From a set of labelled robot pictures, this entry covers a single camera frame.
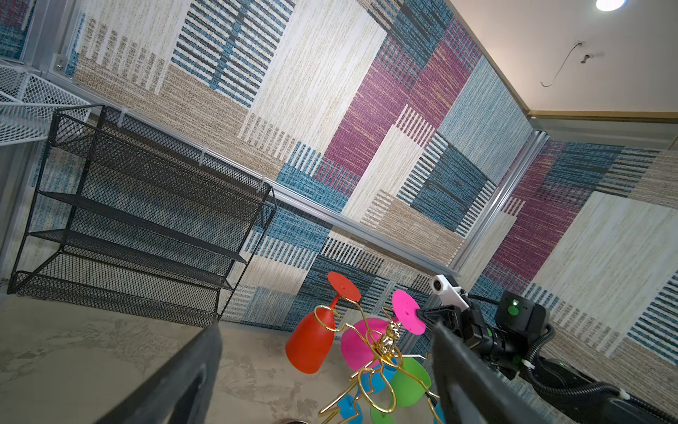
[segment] gold wire rack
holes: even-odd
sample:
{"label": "gold wire rack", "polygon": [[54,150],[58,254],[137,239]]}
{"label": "gold wire rack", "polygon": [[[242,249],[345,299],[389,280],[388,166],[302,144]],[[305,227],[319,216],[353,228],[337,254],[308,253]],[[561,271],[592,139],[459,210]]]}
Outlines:
{"label": "gold wire rack", "polygon": [[[344,296],[341,296],[341,298],[343,298],[346,302],[349,302],[350,304],[358,308],[358,310],[360,311],[360,314],[363,318],[363,322],[365,323],[366,328],[365,336],[363,336],[360,333],[360,331],[352,324],[344,323],[341,326],[341,328],[330,328],[325,323],[323,323],[318,317],[318,310],[320,309],[327,309],[331,311],[334,314],[334,316],[341,319],[341,315],[339,315],[337,311],[330,308],[329,306],[326,305],[316,306],[313,309],[313,315],[315,316],[315,319],[320,323],[320,325],[322,325],[324,328],[332,332],[343,332],[347,328],[350,328],[351,330],[355,331],[360,340],[363,343],[365,343],[367,347],[370,348],[373,358],[368,363],[366,363],[365,366],[360,368],[358,371],[354,372],[353,375],[351,375],[351,378],[349,379],[348,387],[337,398],[330,402],[330,404],[328,404],[325,408],[322,408],[318,412],[318,417],[321,418],[327,417],[326,420],[323,421],[323,424],[328,424],[337,414],[339,414],[340,407],[337,405],[337,403],[339,403],[339,401],[344,396],[346,396],[350,391],[352,391],[356,386],[358,386],[359,389],[359,393],[353,398],[353,409],[356,411],[356,413],[351,417],[339,421],[337,424],[348,423],[360,416],[361,412],[357,408],[357,403],[358,400],[360,400],[361,398],[365,398],[367,403],[369,403],[372,408],[375,408],[376,410],[384,414],[390,414],[393,411],[395,411],[397,407],[396,395],[388,379],[384,376],[385,366],[395,368],[397,372],[402,372],[404,375],[408,376],[409,378],[415,380],[418,384],[420,384],[424,388],[425,394],[428,395],[427,396],[428,408],[431,410],[431,414],[433,414],[435,422],[437,424],[443,424],[443,421],[440,419],[440,417],[438,417],[438,414],[435,411],[435,407],[431,402],[431,398],[440,399],[440,396],[429,390],[426,384],[424,384],[424,382],[421,379],[410,374],[403,367],[404,358],[420,358],[425,360],[426,357],[421,355],[403,355],[402,352],[400,352],[400,349],[398,349],[397,346],[397,341],[400,339],[403,328],[402,324],[397,319],[397,317],[395,319],[392,317],[392,315],[395,315],[393,308],[382,307],[382,311],[384,312],[384,315],[388,319],[388,325],[386,326],[386,330],[384,331],[384,333],[381,333],[377,330],[370,328],[370,325],[367,322],[367,316],[365,314],[365,311],[363,310],[363,308],[360,307],[360,305],[358,305],[358,302],[352,301],[351,299],[346,298]],[[376,369],[372,368],[374,362],[378,362],[380,365]],[[367,378],[369,387],[365,387],[365,385],[363,384],[362,377],[365,374],[368,374],[369,376]],[[379,403],[377,403],[377,401],[375,401],[375,399],[373,399],[370,396],[375,392],[374,386],[372,385],[372,377],[375,374],[379,374],[380,378],[386,385],[388,394],[391,396],[391,404],[388,407],[379,405]]]}

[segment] cable tie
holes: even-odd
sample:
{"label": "cable tie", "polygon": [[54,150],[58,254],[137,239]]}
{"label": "cable tie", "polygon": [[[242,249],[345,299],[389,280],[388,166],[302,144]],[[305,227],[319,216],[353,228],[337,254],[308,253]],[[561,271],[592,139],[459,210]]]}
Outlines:
{"label": "cable tie", "polygon": [[126,107],[121,107],[120,108],[120,116],[118,116],[118,128],[122,128],[123,126],[123,119],[125,119],[125,115],[127,115],[127,112],[129,112],[129,109]]}
{"label": "cable tie", "polygon": [[534,365],[532,365],[532,363],[531,363],[530,361],[528,361],[528,360],[523,360],[523,365],[526,366],[526,367],[528,367],[530,370],[533,370],[533,369],[537,368],[537,367],[535,367]]}
{"label": "cable tie", "polygon": [[624,389],[619,389],[619,394],[617,395],[618,398],[621,400],[629,400],[631,399],[631,395],[626,392]]}

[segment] ceiling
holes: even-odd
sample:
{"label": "ceiling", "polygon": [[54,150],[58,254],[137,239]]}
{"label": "ceiling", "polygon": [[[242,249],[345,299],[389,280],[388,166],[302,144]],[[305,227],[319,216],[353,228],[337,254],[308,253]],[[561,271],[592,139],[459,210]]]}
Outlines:
{"label": "ceiling", "polygon": [[678,111],[678,0],[450,1],[529,110]]}

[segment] purple wall panel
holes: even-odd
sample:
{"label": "purple wall panel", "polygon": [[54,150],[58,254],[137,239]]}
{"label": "purple wall panel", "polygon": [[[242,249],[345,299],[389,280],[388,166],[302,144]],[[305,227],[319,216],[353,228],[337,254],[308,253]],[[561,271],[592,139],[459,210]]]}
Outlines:
{"label": "purple wall panel", "polygon": [[470,75],[451,47],[441,42],[412,88],[408,104],[438,128]]}
{"label": "purple wall panel", "polygon": [[376,61],[372,63],[327,147],[325,157],[362,176],[407,100],[407,91]]}
{"label": "purple wall panel", "polygon": [[546,142],[542,150],[534,158],[525,175],[523,175],[523,178],[521,178],[512,196],[520,200],[530,200],[542,186],[544,177],[553,167],[562,149],[563,143]]}
{"label": "purple wall panel", "polygon": [[525,203],[493,259],[527,282],[532,281],[577,213],[579,208],[532,198]]}

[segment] black metal shoe rack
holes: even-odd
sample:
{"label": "black metal shoe rack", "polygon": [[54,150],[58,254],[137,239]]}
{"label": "black metal shoe rack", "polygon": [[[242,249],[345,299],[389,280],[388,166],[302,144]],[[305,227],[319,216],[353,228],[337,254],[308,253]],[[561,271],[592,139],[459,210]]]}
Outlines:
{"label": "black metal shoe rack", "polygon": [[[8,292],[211,324],[254,257],[240,254],[247,236],[273,219],[272,187],[117,109],[88,107],[101,107],[96,126],[75,119],[78,108],[54,114]],[[54,191],[45,169],[64,155],[77,184]],[[31,265],[27,241],[51,256]]]}

